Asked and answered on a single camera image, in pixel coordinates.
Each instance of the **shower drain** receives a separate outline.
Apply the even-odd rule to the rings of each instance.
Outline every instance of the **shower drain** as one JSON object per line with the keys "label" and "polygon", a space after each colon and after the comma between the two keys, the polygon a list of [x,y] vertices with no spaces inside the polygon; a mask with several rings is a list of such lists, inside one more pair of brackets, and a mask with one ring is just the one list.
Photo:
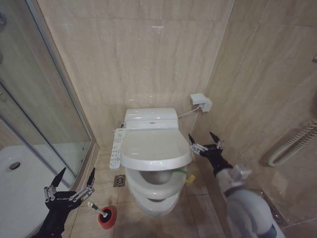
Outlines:
{"label": "shower drain", "polygon": [[113,187],[123,187],[125,185],[125,175],[114,176]]}
{"label": "shower drain", "polygon": [[14,162],[9,166],[9,169],[16,170],[21,165],[20,162]]}

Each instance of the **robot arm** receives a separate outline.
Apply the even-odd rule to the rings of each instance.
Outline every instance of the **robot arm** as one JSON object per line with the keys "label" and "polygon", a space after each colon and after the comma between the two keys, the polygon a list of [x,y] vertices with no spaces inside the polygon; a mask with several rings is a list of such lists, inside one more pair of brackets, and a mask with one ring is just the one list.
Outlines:
{"label": "robot arm", "polygon": [[221,155],[223,142],[211,133],[215,144],[196,144],[189,135],[190,149],[206,157],[213,167],[227,202],[227,220],[234,238],[285,238],[273,219],[269,205],[257,194],[246,190],[245,180],[252,173],[245,165],[229,164]]}
{"label": "robot arm", "polygon": [[88,178],[86,187],[79,192],[57,192],[56,187],[58,187],[61,182],[65,170],[66,168],[56,175],[49,187],[44,188],[45,205],[49,209],[49,213],[39,232],[32,236],[32,238],[61,238],[69,212],[79,207],[80,204],[94,192],[95,168],[93,168]]}

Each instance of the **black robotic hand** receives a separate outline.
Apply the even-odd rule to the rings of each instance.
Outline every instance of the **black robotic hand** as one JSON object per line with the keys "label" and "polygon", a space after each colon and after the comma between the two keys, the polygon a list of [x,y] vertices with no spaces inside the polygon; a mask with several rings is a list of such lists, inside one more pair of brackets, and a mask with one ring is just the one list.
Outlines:
{"label": "black robotic hand", "polygon": [[95,168],[93,168],[88,178],[86,187],[79,192],[56,192],[56,187],[61,182],[65,170],[66,168],[56,175],[49,187],[44,188],[45,205],[49,209],[49,213],[39,232],[32,236],[32,238],[61,238],[69,212],[79,207],[94,192]]}
{"label": "black robotic hand", "polygon": [[209,160],[213,167],[213,174],[214,176],[216,176],[221,170],[231,169],[233,167],[221,155],[223,151],[222,141],[218,138],[218,136],[216,136],[212,132],[210,132],[210,135],[215,144],[209,144],[204,146],[196,144],[193,137],[191,135],[188,136],[191,144],[191,149],[195,153],[203,157],[206,157]]}

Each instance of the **toilet tank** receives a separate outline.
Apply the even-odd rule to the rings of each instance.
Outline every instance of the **toilet tank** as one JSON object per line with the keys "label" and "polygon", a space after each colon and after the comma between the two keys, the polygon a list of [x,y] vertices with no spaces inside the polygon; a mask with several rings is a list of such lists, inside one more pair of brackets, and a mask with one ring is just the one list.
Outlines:
{"label": "toilet tank", "polygon": [[178,117],[174,108],[128,109],[124,124],[126,130],[178,129]]}

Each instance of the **bathroom wall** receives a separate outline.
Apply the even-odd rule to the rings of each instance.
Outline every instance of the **bathroom wall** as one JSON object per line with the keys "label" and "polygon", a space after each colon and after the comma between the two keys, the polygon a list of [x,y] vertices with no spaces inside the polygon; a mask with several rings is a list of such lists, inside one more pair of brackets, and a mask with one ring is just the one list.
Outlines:
{"label": "bathroom wall", "polygon": [[[100,147],[128,108],[192,109],[232,0],[38,0]],[[180,120],[184,135],[196,115]]]}
{"label": "bathroom wall", "polygon": [[[317,218],[317,139],[280,168],[266,159],[317,117],[316,12],[314,0],[236,0],[206,89],[212,110],[193,132],[202,144],[209,130],[223,138],[225,158],[253,168],[250,187],[263,188],[289,225]],[[315,234],[316,221],[307,223]]]}

